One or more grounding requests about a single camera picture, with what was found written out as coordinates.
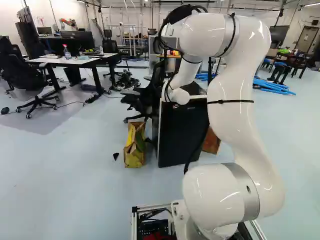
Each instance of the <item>grey floor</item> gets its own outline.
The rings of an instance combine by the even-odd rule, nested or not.
[[[55,72],[67,79],[61,68]],[[102,78],[108,69],[98,72],[108,85]],[[148,83],[143,80],[147,69],[131,72],[143,86]],[[92,82],[90,70],[82,69],[81,75]],[[261,70],[259,75],[270,74]],[[258,222],[269,240],[316,240],[320,73],[307,70],[302,79],[289,77],[285,83],[296,96],[260,90],[253,94],[258,129],[287,191],[283,209]],[[58,104],[89,96],[75,86],[62,92]],[[37,109],[31,120],[24,113],[0,116],[0,239],[128,240],[132,206],[182,197],[182,165],[158,168],[153,153],[144,167],[124,168],[128,128],[123,119],[135,112],[127,111],[118,93],[110,97],[84,107],[75,103],[57,111]],[[12,110],[21,104],[4,94],[0,103]],[[202,153],[192,166],[232,161],[231,149],[222,143],[217,156]]]

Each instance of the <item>office chair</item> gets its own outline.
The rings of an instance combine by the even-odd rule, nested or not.
[[[110,38],[108,38],[106,41],[102,43],[102,45],[103,45],[102,47],[103,47],[104,53],[119,54],[116,58],[114,58],[114,65],[121,63],[122,58],[118,49],[117,41],[111,40]],[[121,77],[122,75],[121,72],[117,72],[117,71],[115,71],[114,74],[119,77]],[[110,73],[103,74],[103,77],[109,76],[109,75]]]
[[[125,124],[128,123],[128,120],[144,117],[144,121],[147,121],[148,118],[152,117],[153,108],[157,108],[160,105],[165,71],[165,61],[162,60],[154,65],[152,77],[147,87],[136,87],[131,91],[121,91],[121,94],[124,95],[121,103],[130,105],[127,110],[134,108],[140,112],[140,114],[136,116],[126,117],[123,120]]]
[[[46,65],[46,63],[42,63],[35,68],[15,54],[0,53],[0,68],[3,70],[2,77],[12,86],[13,89],[10,91],[14,91],[13,97],[23,102],[34,98],[33,101],[16,108],[16,112],[21,113],[23,108],[32,106],[25,116],[27,119],[32,118],[31,113],[37,106],[47,105],[51,106],[54,110],[58,109],[56,104],[47,102],[53,99],[58,101],[58,96],[38,97],[38,94],[43,91],[44,87],[50,85],[46,80]]]

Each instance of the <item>green object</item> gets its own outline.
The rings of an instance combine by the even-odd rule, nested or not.
[[[289,51],[288,49],[286,49],[286,48],[281,48],[281,49],[279,49],[278,53],[281,53],[281,54],[289,54],[290,51]]]

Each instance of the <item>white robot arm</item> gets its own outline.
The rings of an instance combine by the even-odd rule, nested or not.
[[[182,184],[186,209],[199,232],[210,240],[225,239],[239,222],[271,216],[285,200],[283,181],[253,117],[253,78],[270,48],[270,32],[253,17],[201,12],[187,16],[179,33],[183,59],[162,91],[169,101],[189,101],[180,87],[195,79],[203,58],[224,57],[227,65],[208,86],[207,109],[210,126],[231,146],[234,162],[194,167]]]

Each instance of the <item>yellow bag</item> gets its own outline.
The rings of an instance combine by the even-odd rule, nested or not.
[[[128,138],[123,148],[126,168],[140,168],[145,163],[145,128],[145,122],[129,122],[128,124]]]

